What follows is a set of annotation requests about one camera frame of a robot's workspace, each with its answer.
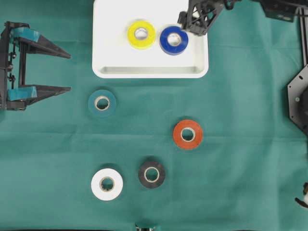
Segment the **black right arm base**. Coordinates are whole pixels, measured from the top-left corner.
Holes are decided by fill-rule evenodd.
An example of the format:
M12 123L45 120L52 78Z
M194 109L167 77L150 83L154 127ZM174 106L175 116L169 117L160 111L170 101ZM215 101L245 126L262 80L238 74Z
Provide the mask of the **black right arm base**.
M287 85L290 120L308 135L308 65Z

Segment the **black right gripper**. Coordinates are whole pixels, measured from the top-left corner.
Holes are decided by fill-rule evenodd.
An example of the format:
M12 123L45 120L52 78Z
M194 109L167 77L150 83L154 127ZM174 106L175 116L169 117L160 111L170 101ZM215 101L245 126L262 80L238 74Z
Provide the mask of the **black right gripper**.
M223 8L230 11L239 4L264 10L260 0L189 0L188 10L179 13L178 24L186 32L205 36Z

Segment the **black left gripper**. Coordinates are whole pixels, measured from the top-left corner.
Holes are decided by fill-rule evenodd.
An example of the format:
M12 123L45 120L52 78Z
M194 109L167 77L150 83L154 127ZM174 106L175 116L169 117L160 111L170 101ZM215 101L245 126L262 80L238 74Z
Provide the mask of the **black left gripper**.
M0 35L0 109L1 110L25 110L26 103L35 103L37 101L57 96L71 90L70 87L56 87L45 85L20 85L15 89L8 89L8 79L11 80L14 87L15 77L12 76L13 59L16 57L15 41L18 47L26 48L29 54L44 54L58 56L70 59L71 55L62 48L58 47L38 31L29 28L29 24L14 23L7 21L5 29ZM10 40L13 42L13 51L9 52Z

